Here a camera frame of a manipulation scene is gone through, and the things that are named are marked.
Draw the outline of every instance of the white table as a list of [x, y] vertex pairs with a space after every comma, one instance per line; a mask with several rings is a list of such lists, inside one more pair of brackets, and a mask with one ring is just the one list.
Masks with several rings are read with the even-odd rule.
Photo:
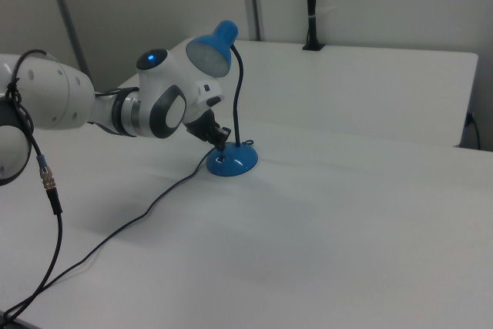
[[[490, 153], [245, 121], [242, 134], [256, 140], [253, 170], [202, 169], [22, 318], [54, 329], [491, 326]], [[37, 137], [64, 209], [57, 272], [209, 148], [182, 129], [163, 141], [91, 126]], [[55, 244], [37, 177], [31, 161], [2, 188], [2, 308], [31, 292]]]
[[[183, 53], [186, 42], [173, 51]], [[472, 53], [236, 42], [245, 65], [240, 108], [254, 121], [456, 146], [475, 78]], [[237, 81], [223, 79], [233, 101]], [[229, 105], [218, 107], [223, 116]]]

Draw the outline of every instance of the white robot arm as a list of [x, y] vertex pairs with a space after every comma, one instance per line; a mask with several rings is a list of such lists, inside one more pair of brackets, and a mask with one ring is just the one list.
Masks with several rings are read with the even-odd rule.
[[[9, 121], [3, 95], [12, 80], [18, 55], [0, 55], [0, 186], [23, 170], [31, 147]], [[17, 89], [34, 128], [74, 129], [95, 123], [122, 136], [166, 138], [180, 123], [203, 141], [222, 150], [230, 134], [214, 119], [211, 107], [223, 99], [214, 78], [193, 81], [170, 51], [154, 49], [136, 63], [139, 87], [95, 92], [87, 75], [56, 60], [29, 56], [18, 69]]]

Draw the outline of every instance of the desk lamp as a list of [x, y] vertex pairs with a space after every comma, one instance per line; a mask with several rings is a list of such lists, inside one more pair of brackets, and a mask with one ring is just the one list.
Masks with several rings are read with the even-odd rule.
[[243, 81], [243, 62], [234, 46], [238, 35], [237, 26], [231, 21], [222, 21], [211, 35], [195, 38], [186, 46], [189, 60], [200, 71], [218, 78], [225, 76], [231, 67], [233, 51], [240, 67], [240, 77], [233, 102], [235, 143], [226, 143], [224, 150], [215, 149], [207, 157], [207, 169], [217, 176], [236, 176], [251, 170], [258, 161], [258, 155], [251, 143], [240, 142], [238, 124], [238, 97]]

